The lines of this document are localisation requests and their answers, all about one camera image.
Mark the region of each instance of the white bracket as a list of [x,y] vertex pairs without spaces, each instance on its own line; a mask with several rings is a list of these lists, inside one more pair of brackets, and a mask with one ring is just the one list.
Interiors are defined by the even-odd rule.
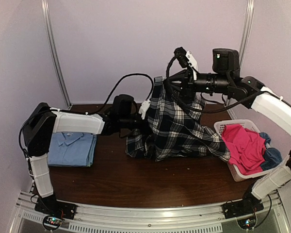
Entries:
[[[198,71],[198,64],[197,64],[197,60],[193,57],[192,53],[190,51],[186,52],[187,59],[189,59],[189,66],[191,68],[194,68],[196,71]],[[193,70],[193,78],[194,81],[197,80],[197,73]]]

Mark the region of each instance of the white wall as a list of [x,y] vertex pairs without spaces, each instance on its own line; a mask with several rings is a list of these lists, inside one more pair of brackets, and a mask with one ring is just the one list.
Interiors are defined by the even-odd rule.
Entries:
[[0,233],[20,190],[28,190],[19,128],[36,105],[64,107],[39,0],[0,0]]
[[[255,3],[255,17],[246,51],[242,76],[251,75],[264,82],[291,103],[291,0],[260,0]],[[291,149],[291,138],[265,117],[240,106],[237,118],[253,120],[267,132],[283,156]],[[291,223],[291,183],[280,189]]]
[[[50,0],[71,102],[104,102],[128,73],[165,75],[180,46],[193,52],[201,72],[211,72],[213,48],[239,49],[246,5],[246,0]],[[175,62],[173,71],[178,70]],[[149,88],[147,79],[131,77],[115,94],[143,101]]]

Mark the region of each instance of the light blue shirt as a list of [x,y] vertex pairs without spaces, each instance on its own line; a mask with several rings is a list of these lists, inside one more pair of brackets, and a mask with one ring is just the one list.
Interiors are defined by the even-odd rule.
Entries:
[[53,133],[48,153],[49,166],[90,166],[97,136],[90,133]]

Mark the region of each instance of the plaid shirt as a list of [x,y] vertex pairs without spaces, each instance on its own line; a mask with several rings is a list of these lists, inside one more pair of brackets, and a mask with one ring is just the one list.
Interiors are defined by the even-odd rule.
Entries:
[[[167,157],[214,155],[227,162],[230,152],[221,137],[211,128],[199,124],[201,113],[189,111],[190,117],[184,113],[166,94],[163,80],[164,77],[155,78],[147,112],[153,134],[143,135],[138,129],[133,130],[127,137],[126,154],[136,158],[154,156],[156,161]],[[189,105],[202,110],[205,102],[196,96]]]

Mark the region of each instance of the laundry basket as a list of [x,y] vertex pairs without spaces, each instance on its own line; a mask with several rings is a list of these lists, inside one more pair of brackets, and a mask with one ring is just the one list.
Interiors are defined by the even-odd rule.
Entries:
[[[223,120],[223,121],[218,121],[214,124],[214,129],[216,130],[217,134],[219,134],[221,136],[224,128],[226,125],[235,125],[235,124],[240,124],[242,125],[244,128],[247,128],[249,130],[255,131],[255,132],[260,132],[260,130],[258,129],[258,127],[250,120]],[[273,169],[269,169],[263,172],[258,172],[252,175],[242,175],[241,172],[239,171],[238,167],[235,164],[227,164],[229,170],[232,173],[233,179],[236,182],[239,181],[244,181],[246,179],[249,178],[255,178],[255,177],[260,177],[260,176],[264,176],[268,173],[270,173]]]

